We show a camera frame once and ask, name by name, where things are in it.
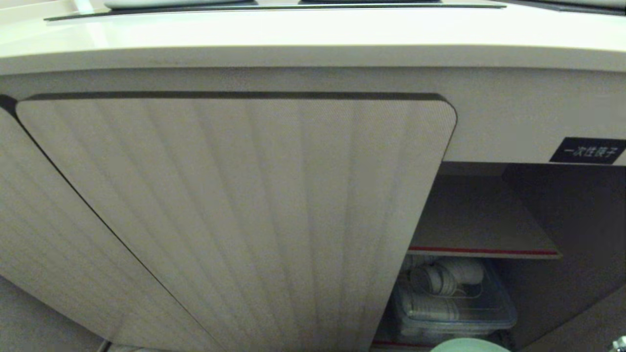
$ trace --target cabinet door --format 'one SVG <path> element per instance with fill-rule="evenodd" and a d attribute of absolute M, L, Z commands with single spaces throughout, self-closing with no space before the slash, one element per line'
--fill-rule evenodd
<path fill-rule="evenodd" d="M 0 275 L 112 341 L 221 350 L 0 109 Z"/>
<path fill-rule="evenodd" d="M 231 351 L 369 348 L 456 123 L 414 95 L 44 99 L 26 128 Z"/>

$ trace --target white countertop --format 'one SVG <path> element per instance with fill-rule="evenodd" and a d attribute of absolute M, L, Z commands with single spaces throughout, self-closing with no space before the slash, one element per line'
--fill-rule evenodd
<path fill-rule="evenodd" d="M 0 33 L 0 75 L 286 66 L 626 71 L 625 17 L 513 4 L 37 19 L 0 27 Z"/>

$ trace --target open cabinet door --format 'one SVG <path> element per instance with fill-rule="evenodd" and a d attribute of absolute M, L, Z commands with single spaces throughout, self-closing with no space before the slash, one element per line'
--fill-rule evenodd
<path fill-rule="evenodd" d="M 456 123 L 407 94 L 42 96 L 18 114 L 230 351 L 369 348 Z"/>
<path fill-rule="evenodd" d="M 220 351 L 0 108 L 0 275 L 121 343 Z"/>

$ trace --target shelf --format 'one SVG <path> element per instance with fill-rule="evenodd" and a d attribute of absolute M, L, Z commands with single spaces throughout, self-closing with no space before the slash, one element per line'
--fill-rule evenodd
<path fill-rule="evenodd" d="M 438 176 L 408 254 L 559 259 L 561 253 L 500 177 Z"/>

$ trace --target white cabinet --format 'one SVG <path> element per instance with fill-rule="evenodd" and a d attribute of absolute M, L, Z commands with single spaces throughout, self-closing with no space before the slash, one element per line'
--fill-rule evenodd
<path fill-rule="evenodd" d="M 0 170 L 2 276 L 106 339 L 221 350 L 4 110 Z"/>
<path fill-rule="evenodd" d="M 369 348 L 456 123 L 419 95 L 60 97 L 18 113 L 230 351 Z"/>

